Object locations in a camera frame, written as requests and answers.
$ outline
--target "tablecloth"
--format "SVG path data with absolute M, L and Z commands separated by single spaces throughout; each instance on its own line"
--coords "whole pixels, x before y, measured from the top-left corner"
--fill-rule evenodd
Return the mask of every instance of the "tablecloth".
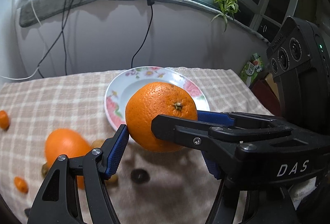
M 173 68 L 190 78 L 205 94 L 212 111 L 268 114 L 262 104 L 231 70 Z M 46 162 L 44 142 L 57 128 L 78 131 L 89 143 L 112 137 L 114 130 L 104 112 L 108 84 L 121 71 L 77 74 L 5 84 L 0 91 L 0 110 L 11 125 L 0 131 L 0 193 L 22 222 L 24 209 L 32 206 L 42 183 Z M 143 168 L 150 181 L 137 185 L 132 169 Z M 202 224 L 210 212 L 219 181 L 210 175 L 200 151 L 185 148 L 175 153 L 152 153 L 130 144 L 117 175 L 118 186 L 108 193 L 122 224 Z M 13 184 L 24 178 L 29 193 Z M 79 190 L 84 222 L 92 223 L 85 192 Z

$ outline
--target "metal screw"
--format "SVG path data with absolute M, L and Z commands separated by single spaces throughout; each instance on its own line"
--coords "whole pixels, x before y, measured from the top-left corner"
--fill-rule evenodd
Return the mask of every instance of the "metal screw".
M 99 149 L 99 148 L 95 148 L 92 150 L 92 154 L 94 154 L 94 155 L 98 155 L 98 154 L 100 154 L 100 152 L 101 152 L 101 149 Z
M 254 150 L 257 148 L 256 145 L 253 145 L 251 143 L 242 143 L 242 144 L 240 144 L 240 147 L 244 150 Z
M 212 129 L 217 130 L 217 131 L 222 131 L 223 130 L 223 128 L 219 127 L 219 126 L 212 126 Z
M 193 143 L 194 143 L 196 146 L 199 146 L 200 144 L 202 144 L 202 140 L 201 140 L 200 138 L 194 138 Z
M 57 157 L 57 160 L 64 161 L 65 158 L 66 158 L 65 154 L 61 154 L 60 156 Z

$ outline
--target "white plate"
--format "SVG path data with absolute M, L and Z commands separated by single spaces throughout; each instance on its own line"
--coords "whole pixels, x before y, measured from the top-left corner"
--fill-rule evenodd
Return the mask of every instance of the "white plate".
M 198 110 L 210 110 L 202 91 L 187 77 L 166 68 L 139 67 L 119 74 L 107 88 L 104 108 L 113 129 L 117 130 L 121 124 L 126 123 L 126 104 L 136 91 L 148 83 L 159 81 L 168 82 L 186 90 L 194 100 Z

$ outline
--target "camera lens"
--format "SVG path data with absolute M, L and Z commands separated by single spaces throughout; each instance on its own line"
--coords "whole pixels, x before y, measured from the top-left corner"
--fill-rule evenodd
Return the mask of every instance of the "camera lens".
M 274 71 L 275 73 L 277 73 L 277 63 L 276 63 L 276 60 L 275 60 L 274 58 L 272 58 L 271 63 L 272 63 L 273 71 Z
M 281 65 L 281 68 L 283 70 L 286 70 L 289 66 L 289 60 L 288 60 L 288 56 L 283 48 L 278 50 L 278 60 L 279 60 L 279 64 Z
M 291 38 L 289 47 L 293 59 L 299 61 L 301 58 L 301 47 L 299 42 L 296 39 Z

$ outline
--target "blue gripper pad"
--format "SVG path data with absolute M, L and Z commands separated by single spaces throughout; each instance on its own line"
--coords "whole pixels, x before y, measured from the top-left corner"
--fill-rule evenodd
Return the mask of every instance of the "blue gripper pad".
M 108 167 L 105 174 L 110 178 L 116 174 L 121 158 L 123 157 L 124 150 L 126 148 L 129 138 L 128 128 L 125 125 L 123 131 L 120 133 L 113 149 L 108 157 Z
M 223 113 L 215 113 L 210 111 L 197 111 L 198 120 L 207 123 L 215 123 L 215 124 L 223 124 L 226 126 L 233 125 L 234 120 L 231 119 L 227 114 Z M 202 151 L 202 155 L 207 166 L 207 169 L 211 175 L 213 175 L 216 179 L 221 178 L 221 171 L 216 162 L 210 161 L 205 158 L 205 153 Z

